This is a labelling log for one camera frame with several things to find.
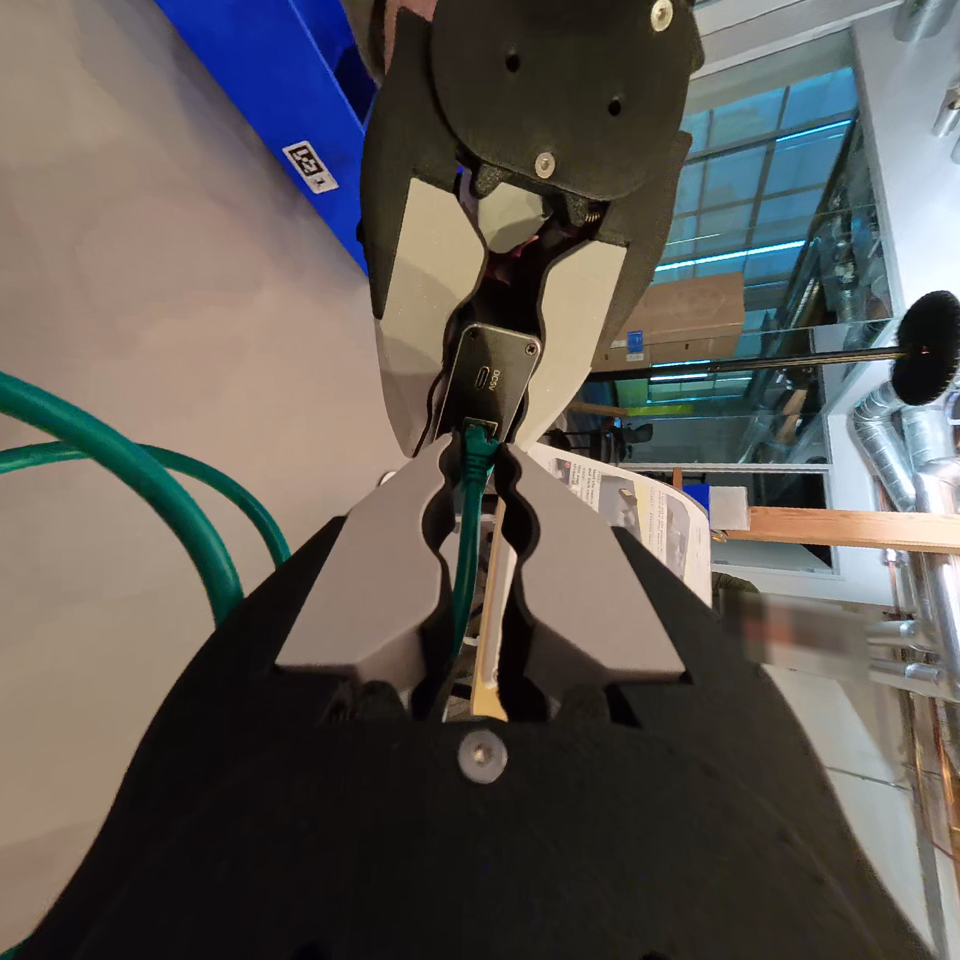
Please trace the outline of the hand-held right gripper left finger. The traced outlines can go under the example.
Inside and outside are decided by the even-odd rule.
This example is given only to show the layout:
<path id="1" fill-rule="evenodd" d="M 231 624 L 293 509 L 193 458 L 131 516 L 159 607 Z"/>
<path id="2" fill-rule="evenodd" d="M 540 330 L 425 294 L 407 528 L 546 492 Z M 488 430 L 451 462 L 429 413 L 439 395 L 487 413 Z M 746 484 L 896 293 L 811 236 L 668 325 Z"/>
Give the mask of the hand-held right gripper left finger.
<path id="1" fill-rule="evenodd" d="M 346 515 L 280 648 L 275 672 L 345 686 L 349 714 L 411 717 L 404 696 L 442 678 L 452 635 L 450 571 L 460 442 L 433 441 Z"/>

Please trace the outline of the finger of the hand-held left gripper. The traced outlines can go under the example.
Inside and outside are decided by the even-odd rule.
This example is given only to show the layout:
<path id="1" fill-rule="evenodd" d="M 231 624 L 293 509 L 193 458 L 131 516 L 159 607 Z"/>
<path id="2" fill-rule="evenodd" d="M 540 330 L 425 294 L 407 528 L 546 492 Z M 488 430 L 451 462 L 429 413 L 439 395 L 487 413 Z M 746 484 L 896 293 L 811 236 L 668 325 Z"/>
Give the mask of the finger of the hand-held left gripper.
<path id="1" fill-rule="evenodd" d="M 427 399 L 441 374 L 449 321 L 474 294 L 486 245 L 459 198 L 411 180 L 376 346 L 383 401 L 405 457 L 428 423 Z"/>
<path id="2" fill-rule="evenodd" d="M 513 439 L 521 450 L 554 425 L 589 375 L 626 255 L 624 246 L 583 242 L 546 270 L 538 302 L 543 349 Z"/>

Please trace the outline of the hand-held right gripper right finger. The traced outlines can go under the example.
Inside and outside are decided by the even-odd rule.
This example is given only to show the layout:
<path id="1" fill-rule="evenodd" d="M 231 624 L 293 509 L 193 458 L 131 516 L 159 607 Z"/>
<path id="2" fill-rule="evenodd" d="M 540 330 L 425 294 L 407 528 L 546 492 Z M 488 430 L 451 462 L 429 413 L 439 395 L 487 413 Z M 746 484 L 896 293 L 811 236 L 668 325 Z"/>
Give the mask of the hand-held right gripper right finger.
<path id="1" fill-rule="evenodd" d="M 571 690 L 685 675 L 619 529 L 511 443 L 495 456 L 502 534 L 515 555 L 497 667 L 511 722 L 544 722 Z"/>

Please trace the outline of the black ethernet splitter box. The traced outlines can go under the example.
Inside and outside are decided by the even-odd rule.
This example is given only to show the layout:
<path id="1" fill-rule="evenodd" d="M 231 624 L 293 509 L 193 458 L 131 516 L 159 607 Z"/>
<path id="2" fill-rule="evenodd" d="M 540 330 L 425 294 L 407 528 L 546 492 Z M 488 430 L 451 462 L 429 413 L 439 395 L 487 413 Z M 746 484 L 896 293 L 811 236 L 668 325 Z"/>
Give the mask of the black ethernet splitter box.
<path id="1" fill-rule="evenodd" d="M 499 443 L 506 442 L 542 349 L 531 334 L 477 321 L 467 325 L 440 404 L 437 435 L 477 422 Z"/>

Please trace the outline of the printed instruction sheet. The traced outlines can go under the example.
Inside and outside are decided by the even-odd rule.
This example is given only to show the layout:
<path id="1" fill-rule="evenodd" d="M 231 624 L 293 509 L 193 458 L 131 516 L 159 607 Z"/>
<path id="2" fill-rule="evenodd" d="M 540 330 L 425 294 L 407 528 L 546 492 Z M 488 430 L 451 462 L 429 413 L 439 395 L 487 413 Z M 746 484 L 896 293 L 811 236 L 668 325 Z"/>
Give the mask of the printed instruction sheet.
<path id="1" fill-rule="evenodd" d="M 713 605 L 711 529 L 699 503 L 663 482 L 541 442 L 529 455 L 609 525 L 630 532 L 707 606 Z"/>

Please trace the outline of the cardboard box with blue label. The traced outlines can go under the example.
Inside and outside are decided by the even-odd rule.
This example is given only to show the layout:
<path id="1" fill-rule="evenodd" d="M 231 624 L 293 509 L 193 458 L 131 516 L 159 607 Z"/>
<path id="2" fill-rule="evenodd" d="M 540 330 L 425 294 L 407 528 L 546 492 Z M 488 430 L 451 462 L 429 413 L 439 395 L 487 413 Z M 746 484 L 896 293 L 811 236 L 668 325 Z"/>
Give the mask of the cardboard box with blue label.
<path id="1" fill-rule="evenodd" d="M 744 291 L 740 271 L 652 284 L 598 343 L 591 372 L 732 358 L 746 319 Z"/>

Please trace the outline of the blue plastic bin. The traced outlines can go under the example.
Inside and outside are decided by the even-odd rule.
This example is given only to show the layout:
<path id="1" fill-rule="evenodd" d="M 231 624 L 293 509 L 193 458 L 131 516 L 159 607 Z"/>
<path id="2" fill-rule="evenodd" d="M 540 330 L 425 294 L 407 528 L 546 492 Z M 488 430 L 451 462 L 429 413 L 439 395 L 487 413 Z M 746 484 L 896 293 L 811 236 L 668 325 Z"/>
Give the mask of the blue plastic bin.
<path id="1" fill-rule="evenodd" d="M 363 273 L 357 239 L 377 85 L 336 1 L 157 6 Z"/>

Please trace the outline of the black floor lamp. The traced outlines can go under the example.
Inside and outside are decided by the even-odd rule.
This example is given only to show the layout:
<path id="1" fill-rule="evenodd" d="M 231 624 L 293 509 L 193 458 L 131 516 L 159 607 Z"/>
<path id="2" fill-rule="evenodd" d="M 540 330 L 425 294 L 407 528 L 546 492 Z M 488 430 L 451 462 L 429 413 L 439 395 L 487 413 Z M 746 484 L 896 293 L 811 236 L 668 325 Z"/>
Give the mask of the black floor lamp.
<path id="1" fill-rule="evenodd" d="M 938 400 L 959 367 L 959 300 L 948 291 L 917 299 L 904 313 L 895 345 L 780 357 L 730 359 L 707 364 L 708 375 L 760 370 L 807 370 L 815 367 L 890 362 L 894 395 L 908 406 Z"/>

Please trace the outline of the wooden support post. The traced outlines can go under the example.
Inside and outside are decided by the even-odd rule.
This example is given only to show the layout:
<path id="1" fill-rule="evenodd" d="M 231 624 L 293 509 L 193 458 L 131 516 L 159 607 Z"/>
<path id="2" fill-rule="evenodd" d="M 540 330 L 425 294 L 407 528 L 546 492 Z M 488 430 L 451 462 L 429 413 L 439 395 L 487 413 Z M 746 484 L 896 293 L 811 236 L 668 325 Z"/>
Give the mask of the wooden support post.
<path id="1" fill-rule="evenodd" d="M 957 514 L 750 507 L 741 528 L 726 525 L 718 532 L 739 542 L 959 554 Z"/>

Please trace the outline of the silver round ventilation duct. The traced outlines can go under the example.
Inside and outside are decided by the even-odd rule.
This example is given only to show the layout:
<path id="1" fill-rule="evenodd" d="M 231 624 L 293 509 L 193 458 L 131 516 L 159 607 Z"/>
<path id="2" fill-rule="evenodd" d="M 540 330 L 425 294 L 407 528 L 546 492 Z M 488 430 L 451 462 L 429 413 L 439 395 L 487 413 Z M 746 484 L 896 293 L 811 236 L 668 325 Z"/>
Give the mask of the silver round ventilation duct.
<path id="1" fill-rule="evenodd" d="M 946 397 L 910 406 L 891 383 L 869 392 L 850 415 L 853 436 L 894 508 L 923 520 L 957 520 L 959 463 Z M 959 560 L 938 548 L 912 561 L 919 621 L 933 642 L 949 698 L 959 693 Z"/>

